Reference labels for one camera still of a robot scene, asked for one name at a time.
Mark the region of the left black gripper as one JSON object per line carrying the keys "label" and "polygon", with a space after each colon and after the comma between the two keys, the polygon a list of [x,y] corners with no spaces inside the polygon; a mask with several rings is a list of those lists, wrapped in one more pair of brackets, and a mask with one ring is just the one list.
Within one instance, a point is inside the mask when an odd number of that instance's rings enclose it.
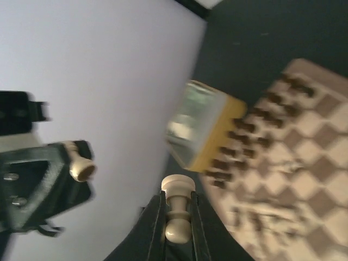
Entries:
{"label": "left black gripper", "polygon": [[[1,91],[1,136],[25,134],[50,118],[48,103],[25,91]],[[1,153],[1,221],[11,232],[37,230],[51,217],[89,201],[87,182],[70,175],[63,144]]]}

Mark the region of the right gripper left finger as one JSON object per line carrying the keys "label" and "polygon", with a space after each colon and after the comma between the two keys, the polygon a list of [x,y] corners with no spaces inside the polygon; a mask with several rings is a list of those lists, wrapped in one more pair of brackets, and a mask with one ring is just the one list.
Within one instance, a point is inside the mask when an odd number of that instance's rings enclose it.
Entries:
{"label": "right gripper left finger", "polygon": [[165,193],[151,198],[126,238],[106,261],[161,261],[166,259]]}

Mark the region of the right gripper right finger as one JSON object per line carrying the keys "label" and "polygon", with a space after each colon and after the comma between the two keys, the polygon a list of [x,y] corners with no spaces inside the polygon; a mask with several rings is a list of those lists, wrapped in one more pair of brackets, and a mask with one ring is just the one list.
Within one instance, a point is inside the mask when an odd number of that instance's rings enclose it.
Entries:
{"label": "right gripper right finger", "polygon": [[253,261],[230,235],[204,194],[191,193],[192,259]]}

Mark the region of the white pawn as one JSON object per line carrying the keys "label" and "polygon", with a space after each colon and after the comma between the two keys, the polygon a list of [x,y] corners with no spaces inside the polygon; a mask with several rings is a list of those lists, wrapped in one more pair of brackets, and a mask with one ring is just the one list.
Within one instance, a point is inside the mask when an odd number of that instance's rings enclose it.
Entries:
{"label": "white pawn", "polygon": [[162,180],[161,190],[170,207],[166,215],[166,239],[174,244],[186,244],[192,237],[188,205],[191,193],[196,190],[195,182],[185,175],[169,175]]}

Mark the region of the white piece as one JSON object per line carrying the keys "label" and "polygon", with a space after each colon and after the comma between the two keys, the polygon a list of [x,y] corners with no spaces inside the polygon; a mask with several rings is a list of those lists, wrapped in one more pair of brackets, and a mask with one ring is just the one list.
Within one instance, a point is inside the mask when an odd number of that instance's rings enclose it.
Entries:
{"label": "white piece", "polygon": [[70,157],[70,175],[77,182],[86,182],[94,174],[96,165],[91,159],[82,157],[73,141],[64,141],[63,145]]}

